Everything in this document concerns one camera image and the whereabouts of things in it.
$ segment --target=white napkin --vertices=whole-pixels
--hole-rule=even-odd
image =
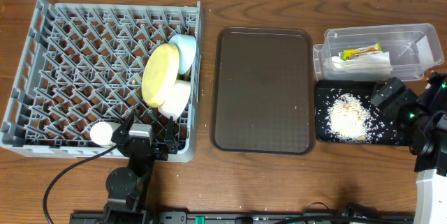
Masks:
[[[337,70],[363,69],[368,73],[389,74],[393,69],[390,63],[390,53],[367,54],[343,61],[340,57],[332,57],[332,63]]]

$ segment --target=clear plastic container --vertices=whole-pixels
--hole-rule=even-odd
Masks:
[[[380,43],[390,54],[390,65],[363,64],[359,68],[336,68],[333,56],[347,49]],[[431,24],[403,24],[329,29],[323,45],[314,46],[314,70],[317,80],[421,80],[424,72],[444,62],[436,30]]]

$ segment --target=gray plastic dish rack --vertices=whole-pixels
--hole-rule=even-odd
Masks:
[[[150,124],[156,141],[168,119],[147,106],[141,78],[151,53],[178,33],[195,36],[198,50],[185,111],[175,122],[179,151],[168,161],[188,162],[196,152],[198,82],[203,12],[197,7],[49,4],[37,0],[0,132],[0,147],[23,156],[89,157],[105,151],[89,136],[99,121]],[[123,158],[118,150],[105,157]]]

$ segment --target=wood grain surface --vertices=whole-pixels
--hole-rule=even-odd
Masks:
[[[48,0],[50,3],[120,3],[195,6],[197,0]],[[205,11],[204,52],[196,157],[157,163],[148,202],[158,209],[298,212],[321,201],[331,209],[347,202],[380,211],[414,212],[415,157],[405,147],[317,143],[306,156],[226,153],[210,142],[214,61],[224,27],[304,29],[313,44],[326,29],[369,25],[433,24],[447,47],[447,0],[200,0]],[[0,108],[4,112],[36,0],[7,0],[0,19]],[[435,68],[446,72],[447,65]],[[424,82],[411,82],[417,93]],[[42,197],[72,159],[25,158],[0,149],[0,223],[44,223]],[[102,211],[105,179],[126,160],[102,158],[66,174],[53,188],[55,223],[74,211]]]

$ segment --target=yellow plate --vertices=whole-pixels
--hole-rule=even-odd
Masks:
[[[177,46],[165,43],[152,53],[142,76],[142,98],[151,107],[158,107],[174,88],[179,70]]]

